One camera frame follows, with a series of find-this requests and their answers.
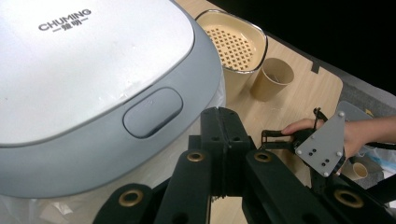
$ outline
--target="light wood tabletop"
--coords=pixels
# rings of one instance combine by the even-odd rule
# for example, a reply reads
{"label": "light wood tabletop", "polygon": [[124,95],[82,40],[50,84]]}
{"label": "light wood tabletop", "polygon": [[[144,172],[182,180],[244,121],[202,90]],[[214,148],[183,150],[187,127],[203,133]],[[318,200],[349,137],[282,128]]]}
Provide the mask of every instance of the light wood tabletop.
{"label": "light wood tabletop", "polygon": [[[207,9],[221,9],[206,0],[176,0],[193,18]],[[268,52],[265,58],[279,58],[288,63],[294,71],[294,80],[275,98],[259,102],[249,93],[256,76],[252,76],[238,98],[226,107],[238,113],[247,134],[259,147],[262,130],[281,130],[291,122],[304,118],[314,118],[313,110],[320,107],[330,118],[337,107],[342,80],[335,74],[320,67],[312,72],[312,61],[279,43],[269,36]],[[275,154],[285,162],[296,177],[310,186],[309,169],[296,156],[286,150]],[[224,198],[212,203],[210,223],[247,223],[241,208],[241,198]]]}

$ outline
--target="perforated tray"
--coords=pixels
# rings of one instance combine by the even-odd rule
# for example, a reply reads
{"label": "perforated tray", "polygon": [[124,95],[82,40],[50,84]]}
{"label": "perforated tray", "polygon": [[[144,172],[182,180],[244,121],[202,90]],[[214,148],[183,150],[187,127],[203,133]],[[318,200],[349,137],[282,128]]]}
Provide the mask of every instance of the perforated tray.
{"label": "perforated tray", "polygon": [[223,67],[234,71],[260,68],[267,38],[260,27],[220,10],[207,10],[196,18],[218,50]]}

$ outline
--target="black metal frame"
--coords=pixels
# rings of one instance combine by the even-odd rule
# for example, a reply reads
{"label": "black metal frame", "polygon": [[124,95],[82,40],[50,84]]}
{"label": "black metal frame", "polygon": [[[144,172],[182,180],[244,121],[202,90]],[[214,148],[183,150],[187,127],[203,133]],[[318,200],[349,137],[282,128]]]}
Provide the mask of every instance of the black metal frame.
{"label": "black metal frame", "polygon": [[382,190],[380,202],[343,175],[310,170],[308,188],[276,154],[255,148],[237,113],[212,107],[169,179],[117,189],[93,223],[209,223],[212,200],[223,197],[242,197],[248,223],[396,223]]}

